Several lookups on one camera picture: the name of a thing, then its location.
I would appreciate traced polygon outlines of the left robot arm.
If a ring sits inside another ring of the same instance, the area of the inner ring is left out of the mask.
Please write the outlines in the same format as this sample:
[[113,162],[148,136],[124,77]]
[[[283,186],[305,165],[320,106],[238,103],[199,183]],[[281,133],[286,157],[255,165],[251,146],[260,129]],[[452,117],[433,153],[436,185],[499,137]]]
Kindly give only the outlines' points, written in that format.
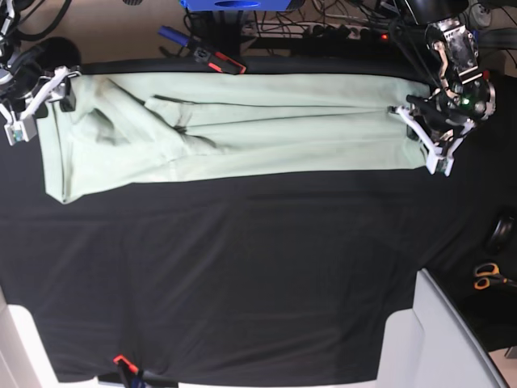
[[410,114],[433,141],[464,137],[496,110],[495,89],[478,64],[474,34],[460,20],[467,1],[396,1],[392,42],[435,89],[409,95]]

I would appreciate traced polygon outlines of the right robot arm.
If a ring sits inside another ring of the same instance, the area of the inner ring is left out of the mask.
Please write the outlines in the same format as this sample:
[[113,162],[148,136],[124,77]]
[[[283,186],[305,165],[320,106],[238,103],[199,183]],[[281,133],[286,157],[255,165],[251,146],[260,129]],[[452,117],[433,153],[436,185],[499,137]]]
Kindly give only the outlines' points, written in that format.
[[81,54],[69,39],[51,37],[67,13],[71,2],[65,1],[54,20],[43,31],[25,33],[20,27],[44,3],[42,1],[1,2],[1,116],[4,120],[21,120],[35,114],[40,103],[31,100],[40,95],[43,101],[57,101],[62,110],[71,112],[69,78],[80,74]]

